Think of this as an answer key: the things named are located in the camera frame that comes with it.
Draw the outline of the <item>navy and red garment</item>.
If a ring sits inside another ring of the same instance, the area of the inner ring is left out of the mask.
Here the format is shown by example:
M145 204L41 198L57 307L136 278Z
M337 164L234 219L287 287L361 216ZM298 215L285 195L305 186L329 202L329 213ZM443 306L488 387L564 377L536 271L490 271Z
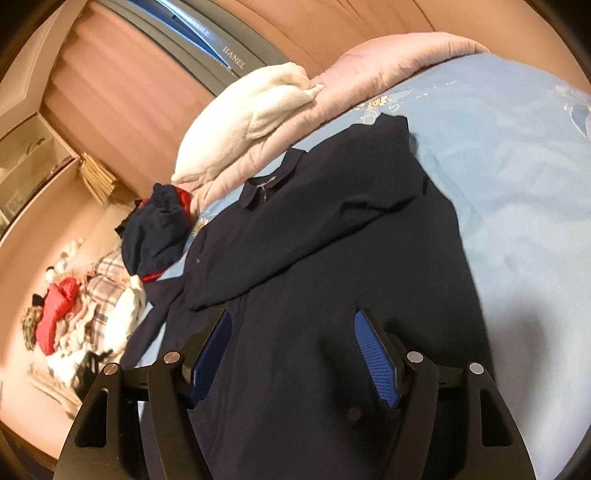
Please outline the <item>navy and red garment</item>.
M153 282L180 259L192 227L191 200L179 187L156 183L149 198L135 201L135 208L115 228L130 276Z

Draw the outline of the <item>wall shelf cabinet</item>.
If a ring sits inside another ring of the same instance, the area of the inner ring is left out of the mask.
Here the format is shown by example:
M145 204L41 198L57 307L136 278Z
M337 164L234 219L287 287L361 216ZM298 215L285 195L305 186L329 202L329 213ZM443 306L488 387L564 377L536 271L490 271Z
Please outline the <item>wall shelf cabinet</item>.
M1 236L78 154L36 113L1 138Z

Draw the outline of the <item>pink curtain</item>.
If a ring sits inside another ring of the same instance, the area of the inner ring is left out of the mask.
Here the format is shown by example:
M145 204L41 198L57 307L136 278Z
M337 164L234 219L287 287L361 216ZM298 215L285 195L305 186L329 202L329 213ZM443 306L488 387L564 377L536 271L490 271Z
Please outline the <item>pink curtain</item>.
M315 76L372 38L429 32L414 1L222 1L224 10ZM72 27L41 112L77 151L146 196L211 93L134 26L96 2Z

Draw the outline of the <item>plaid blanket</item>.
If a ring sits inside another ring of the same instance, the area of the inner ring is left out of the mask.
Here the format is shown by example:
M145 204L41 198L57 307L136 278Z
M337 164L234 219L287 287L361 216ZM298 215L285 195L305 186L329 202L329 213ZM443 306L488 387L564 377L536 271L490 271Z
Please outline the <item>plaid blanket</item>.
M143 287L137 277L129 275L121 248L115 248L94 263L56 273L51 283L58 285L66 279L77 283L78 293L90 301L93 315L86 327L86 337L92 350L120 355L145 307Z

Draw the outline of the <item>grey window frame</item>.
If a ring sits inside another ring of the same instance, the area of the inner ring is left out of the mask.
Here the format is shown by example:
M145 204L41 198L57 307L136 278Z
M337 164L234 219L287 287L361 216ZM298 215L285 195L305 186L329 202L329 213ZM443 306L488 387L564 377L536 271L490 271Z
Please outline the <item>grey window frame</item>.
M212 1L103 0L217 96L231 83L287 56Z

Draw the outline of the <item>woven straw hanging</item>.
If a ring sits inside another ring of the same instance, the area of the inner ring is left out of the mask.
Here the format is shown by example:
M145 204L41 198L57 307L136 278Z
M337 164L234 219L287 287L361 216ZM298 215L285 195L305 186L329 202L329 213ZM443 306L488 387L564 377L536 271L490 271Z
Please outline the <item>woven straw hanging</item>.
M83 152L78 172L94 199L104 205L114 192L118 179L101 162Z

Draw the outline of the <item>pink quilted comforter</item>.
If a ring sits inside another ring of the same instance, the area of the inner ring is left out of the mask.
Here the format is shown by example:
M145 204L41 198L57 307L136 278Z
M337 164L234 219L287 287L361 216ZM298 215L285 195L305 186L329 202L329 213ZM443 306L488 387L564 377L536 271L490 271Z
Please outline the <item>pink quilted comforter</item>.
M315 100L294 111L269 135L253 142L215 179L202 185L179 184L192 196L191 214L200 214L290 146L350 108L428 67L487 50L473 39L445 32L389 35L353 47L328 70L311 79L324 85Z

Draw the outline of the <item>dark navy coat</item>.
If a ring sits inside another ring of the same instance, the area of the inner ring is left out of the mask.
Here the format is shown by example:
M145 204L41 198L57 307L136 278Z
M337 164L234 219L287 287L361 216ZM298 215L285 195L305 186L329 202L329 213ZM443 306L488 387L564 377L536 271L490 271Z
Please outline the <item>dark navy coat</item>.
M221 365L190 414L217 479L376 476L394 419L353 333L361 308L436 364L493 364L456 211L402 116L288 151L198 234L181 276L146 294L125 367L154 340L181 347L217 307L230 314Z

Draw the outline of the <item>light blue floral bedsheet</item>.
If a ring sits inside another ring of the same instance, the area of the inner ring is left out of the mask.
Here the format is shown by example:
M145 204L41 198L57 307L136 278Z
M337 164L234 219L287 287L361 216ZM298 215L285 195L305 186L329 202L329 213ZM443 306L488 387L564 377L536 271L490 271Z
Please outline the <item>light blue floral bedsheet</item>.
M408 122L410 147L453 205L485 322L486 367L528 450L535 478L570 479L589 456L590 98L541 70L482 53L433 66L297 142L308 151L381 115ZM151 419L140 429L148 472Z

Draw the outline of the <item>white fluffy blanket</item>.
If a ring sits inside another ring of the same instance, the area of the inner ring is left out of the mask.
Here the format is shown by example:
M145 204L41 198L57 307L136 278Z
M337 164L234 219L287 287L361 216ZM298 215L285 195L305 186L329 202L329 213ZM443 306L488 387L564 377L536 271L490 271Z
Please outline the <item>white fluffy blanket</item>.
M256 69L225 88L194 119L179 145L173 184L215 179L257 139L276 130L324 89L293 62Z

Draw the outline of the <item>red puffer jacket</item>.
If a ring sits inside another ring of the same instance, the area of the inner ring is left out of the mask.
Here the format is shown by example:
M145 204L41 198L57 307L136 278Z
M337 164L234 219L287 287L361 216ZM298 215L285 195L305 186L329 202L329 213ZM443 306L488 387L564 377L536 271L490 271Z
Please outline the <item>red puffer jacket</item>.
M59 284L49 285L41 320L35 331L37 344L46 356L54 353L57 322L70 311L78 292L79 284L74 277L65 278Z

